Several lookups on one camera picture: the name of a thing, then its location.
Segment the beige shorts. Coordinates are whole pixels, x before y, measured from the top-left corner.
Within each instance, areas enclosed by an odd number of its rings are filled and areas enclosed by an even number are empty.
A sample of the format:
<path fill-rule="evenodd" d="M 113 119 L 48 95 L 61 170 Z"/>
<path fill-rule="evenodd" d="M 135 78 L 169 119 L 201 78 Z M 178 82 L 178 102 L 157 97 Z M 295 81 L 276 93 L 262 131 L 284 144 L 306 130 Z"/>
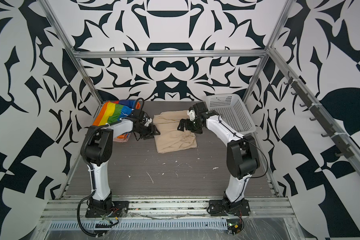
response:
<path fill-rule="evenodd" d="M 188 119 L 187 111 L 162 112 L 155 115 L 154 125 L 161 133 L 155 136 L 159 154 L 177 152 L 197 147 L 196 135 L 188 130 L 178 131 L 181 119 Z"/>

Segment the rainbow coloured shorts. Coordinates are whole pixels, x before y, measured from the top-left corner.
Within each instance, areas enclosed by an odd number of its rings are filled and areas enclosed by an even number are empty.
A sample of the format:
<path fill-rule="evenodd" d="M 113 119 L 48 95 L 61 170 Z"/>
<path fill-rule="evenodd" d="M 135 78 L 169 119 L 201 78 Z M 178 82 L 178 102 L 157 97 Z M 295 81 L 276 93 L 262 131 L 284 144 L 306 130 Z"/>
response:
<path fill-rule="evenodd" d="M 113 139 L 117 136 L 132 132 L 133 123 L 129 115 L 141 105 L 136 100 L 108 101 L 104 103 L 92 126 L 89 127 L 85 140 L 99 140 L 96 137 L 100 130 L 109 130 Z"/>

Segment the pink shorts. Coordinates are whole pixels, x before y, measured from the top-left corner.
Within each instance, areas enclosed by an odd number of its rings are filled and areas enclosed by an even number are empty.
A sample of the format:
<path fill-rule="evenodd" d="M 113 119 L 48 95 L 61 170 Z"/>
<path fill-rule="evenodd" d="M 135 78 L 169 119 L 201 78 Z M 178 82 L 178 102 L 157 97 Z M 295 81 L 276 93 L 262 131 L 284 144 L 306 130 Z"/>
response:
<path fill-rule="evenodd" d="M 116 138 L 113 139 L 113 141 L 117 142 L 117 143 L 125 143 L 129 140 L 130 135 L 131 135 L 130 133 L 127 133 L 127 134 L 117 136 Z"/>

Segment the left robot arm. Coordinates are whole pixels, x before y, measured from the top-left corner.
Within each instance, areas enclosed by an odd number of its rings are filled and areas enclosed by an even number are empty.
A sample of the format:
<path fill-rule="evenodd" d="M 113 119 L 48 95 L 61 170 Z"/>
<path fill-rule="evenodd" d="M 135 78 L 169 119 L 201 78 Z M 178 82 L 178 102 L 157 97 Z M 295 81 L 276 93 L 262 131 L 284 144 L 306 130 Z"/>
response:
<path fill-rule="evenodd" d="M 161 134 L 153 119 L 142 110 L 133 110 L 129 116 L 111 123 L 92 125 L 87 131 L 80 154 L 90 172 L 92 190 L 87 200 L 91 205 L 103 209 L 112 207 L 108 161 L 114 138 L 126 133 L 138 134 L 137 140 L 153 139 Z"/>

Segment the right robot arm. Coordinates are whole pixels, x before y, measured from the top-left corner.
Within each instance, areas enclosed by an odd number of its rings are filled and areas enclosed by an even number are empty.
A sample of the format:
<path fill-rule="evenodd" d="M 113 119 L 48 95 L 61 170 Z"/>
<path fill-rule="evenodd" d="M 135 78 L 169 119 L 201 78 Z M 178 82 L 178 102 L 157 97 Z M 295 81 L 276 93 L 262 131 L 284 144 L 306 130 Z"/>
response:
<path fill-rule="evenodd" d="M 244 198 L 244 192 L 260 167 L 259 153 L 255 139 L 235 131 L 215 110 L 208 110 L 206 103 L 196 103 L 187 110 L 187 118 L 181 119 L 178 131 L 190 131 L 202 134 L 206 128 L 213 132 L 227 147 L 226 164 L 230 180 L 225 190 L 225 199 L 229 204 Z"/>

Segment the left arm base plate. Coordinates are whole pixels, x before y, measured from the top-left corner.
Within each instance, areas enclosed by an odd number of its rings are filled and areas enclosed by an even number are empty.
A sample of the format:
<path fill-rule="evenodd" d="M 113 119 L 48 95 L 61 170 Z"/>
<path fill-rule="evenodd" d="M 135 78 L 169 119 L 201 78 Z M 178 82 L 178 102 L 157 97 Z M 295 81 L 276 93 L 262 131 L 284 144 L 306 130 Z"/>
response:
<path fill-rule="evenodd" d="M 86 218 L 101 218 L 107 217 L 122 217 L 128 213 L 129 201 L 90 201 L 85 217 Z"/>

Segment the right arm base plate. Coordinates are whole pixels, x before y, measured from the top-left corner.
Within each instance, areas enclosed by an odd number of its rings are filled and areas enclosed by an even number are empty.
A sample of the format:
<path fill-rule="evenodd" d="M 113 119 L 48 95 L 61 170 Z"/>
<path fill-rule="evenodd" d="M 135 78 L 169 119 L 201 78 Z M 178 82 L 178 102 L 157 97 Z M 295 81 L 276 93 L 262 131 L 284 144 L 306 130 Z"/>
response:
<path fill-rule="evenodd" d="M 222 200 L 209 200 L 207 213 L 211 216 L 227 216 L 239 215 L 249 216 L 251 212 L 249 202 L 242 199 L 238 202 L 231 203 L 228 199 Z"/>

